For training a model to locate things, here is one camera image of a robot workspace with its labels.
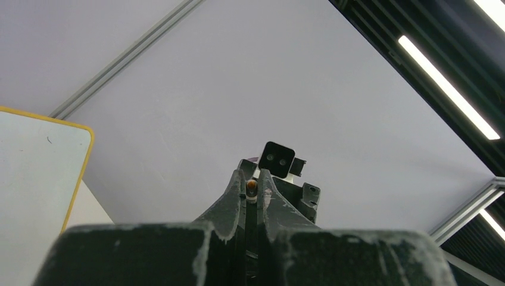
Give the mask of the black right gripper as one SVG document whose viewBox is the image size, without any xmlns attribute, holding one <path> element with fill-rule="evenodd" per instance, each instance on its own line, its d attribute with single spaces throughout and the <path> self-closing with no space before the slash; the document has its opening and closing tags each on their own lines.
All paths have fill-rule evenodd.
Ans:
<svg viewBox="0 0 505 286">
<path fill-rule="evenodd" d="M 275 176 L 272 176 L 272 178 L 280 194 L 309 221 L 316 223 L 320 188 L 309 183 L 298 186 L 293 182 L 295 176 L 301 176 L 305 164 L 305 160 L 295 158 L 285 179 Z"/>
</svg>

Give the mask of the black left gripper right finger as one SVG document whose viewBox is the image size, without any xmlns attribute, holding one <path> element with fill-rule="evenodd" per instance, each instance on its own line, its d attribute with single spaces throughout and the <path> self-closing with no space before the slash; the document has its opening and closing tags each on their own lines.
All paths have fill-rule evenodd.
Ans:
<svg viewBox="0 0 505 286">
<path fill-rule="evenodd" d="M 455 285 L 439 247 L 422 232 L 322 229 L 258 178 L 259 285 Z"/>
</svg>

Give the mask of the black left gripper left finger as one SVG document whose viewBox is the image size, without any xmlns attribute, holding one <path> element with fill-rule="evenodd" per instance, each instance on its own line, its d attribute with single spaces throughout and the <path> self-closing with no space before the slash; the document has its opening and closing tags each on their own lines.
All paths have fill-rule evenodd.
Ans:
<svg viewBox="0 0 505 286">
<path fill-rule="evenodd" d="M 245 178 L 192 222 L 81 225 L 54 242 L 35 285 L 245 285 Z"/>
</svg>

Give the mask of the white marker pen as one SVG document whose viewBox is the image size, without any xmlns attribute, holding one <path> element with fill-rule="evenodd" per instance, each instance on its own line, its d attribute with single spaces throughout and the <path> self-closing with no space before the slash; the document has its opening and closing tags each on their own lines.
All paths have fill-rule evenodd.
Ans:
<svg viewBox="0 0 505 286">
<path fill-rule="evenodd" d="M 246 181 L 246 201 L 250 204 L 255 204 L 258 198 L 258 182 L 255 179 Z"/>
</svg>

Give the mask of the yellow framed whiteboard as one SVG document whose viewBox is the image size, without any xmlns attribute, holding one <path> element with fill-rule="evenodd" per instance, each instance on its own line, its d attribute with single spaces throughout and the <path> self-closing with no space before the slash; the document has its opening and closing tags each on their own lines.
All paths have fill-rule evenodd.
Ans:
<svg viewBox="0 0 505 286">
<path fill-rule="evenodd" d="M 65 230 L 92 129 L 1 107 L 1 284 L 30 285 Z"/>
</svg>

